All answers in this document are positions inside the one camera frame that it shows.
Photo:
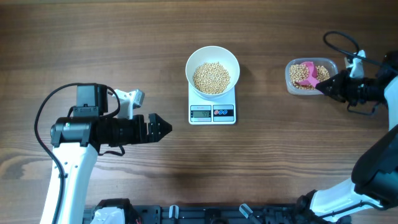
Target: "white bowl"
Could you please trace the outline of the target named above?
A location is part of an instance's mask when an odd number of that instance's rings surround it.
[[[319,90],[301,90],[293,86],[292,82],[290,81],[290,66],[292,65],[299,65],[303,62],[313,62],[315,66],[323,65],[325,69],[328,70],[329,75],[331,77],[335,76],[338,73],[336,64],[327,58],[297,58],[292,60],[286,65],[285,69],[285,79],[286,79],[286,86],[287,91],[293,95],[319,95],[323,94]]]
[[[193,74],[195,70],[200,65],[203,65],[205,62],[207,63],[215,63],[219,62],[229,73],[230,79],[229,84],[225,88],[222,93],[219,94],[207,94],[202,91],[199,91],[193,82]],[[227,49],[217,46],[207,46],[202,47],[201,49],[195,51],[191,57],[189,57],[187,61],[187,65],[185,66],[185,75],[187,76],[187,80],[189,85],[193,87],[193,89],[198,93],[202,98],[217,98],[219,96],[224,95],[226,92],[230,91],[239,79],[239,63],[236,60],[236,57]]]

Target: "wood grain surface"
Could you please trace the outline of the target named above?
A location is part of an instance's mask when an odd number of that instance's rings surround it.
[[[343,55],[322,42],[328,30],[351,34],[369,58],[382,60],[398,47],[397,6],[388,0],[0,5],[0,223],[39,222],[51,160],[35,140],[34,117],[52,90],[71,82],[140,88],[146,98],[136,113],[156,112],[173,125],[159,143],[127,146],[122,158],[100,157],[87,205],[121,197],[136,205],[287,203],[349,178],[360,155],[387,133],[387,110],[360,116],[324,96],[290,95],[285,66],[326,57],[344,69]],[[185,63],[207,45],[227,48],[241,66],[233,126],[188,123]],[[377,71],[365,69],[369,77]],[[63,90],[46,105],[39,129],[47,145],[75,92]],[[396,209],[353,217],[398,223]]]

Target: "clear plastic container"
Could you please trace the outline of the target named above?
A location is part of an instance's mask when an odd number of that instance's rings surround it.
[[[338,73],[336,64],[327,58],[298,58],[294,59],[286,65],[285,69],[285,78],[286,78],[286,85],[287,91],[293,95],[319,95],[322,94],[319,90],[301,90],[293,86],[292,82],[290,81],[290,73],[289,69],[291,65],[299,65],[303,62],[313,62],[315,66],[324,66],[331,77],[335,76]]]

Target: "digital kitchen scale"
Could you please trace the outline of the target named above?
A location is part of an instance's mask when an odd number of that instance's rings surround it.
[[[234,124],[236,122],[235,87],[224,95],[204,99],[188,85],[188,120],[190,124]]]

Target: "pink scoop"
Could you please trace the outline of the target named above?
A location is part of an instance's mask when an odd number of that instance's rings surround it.
[[[303,62],[301,65],[305,65],[308,68],[309,74],[308,78],[306,80],[303,80],[301,82],[297,82],[299,85],[311,85],[315,87],[319,81],[316,79],[318,76],[318,72],[313,64],[313,62]]]

